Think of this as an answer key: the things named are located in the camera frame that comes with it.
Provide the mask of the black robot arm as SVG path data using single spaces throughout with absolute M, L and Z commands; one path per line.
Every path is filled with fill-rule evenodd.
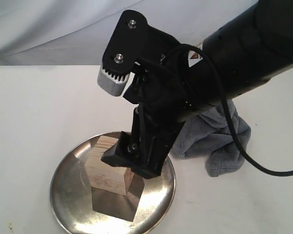
M 182 44 L 125 10 L 104 51 L 98 85 L 136 105 L 130 133 L 102 156 L 143 178 L 161 174 L 184 122 L 293 68 L 293 0 L 260 0 L 205 38 Z

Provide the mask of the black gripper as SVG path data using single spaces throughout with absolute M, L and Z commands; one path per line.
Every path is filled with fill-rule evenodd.
M 123 97 L 138 107 L 130 134 L 121 132 L 101 161 L 112 167 L 132 168 L 145 179 L 161 175 L 164 161 L 184 125 L 186 90 L 169 68 L 141 59 Z

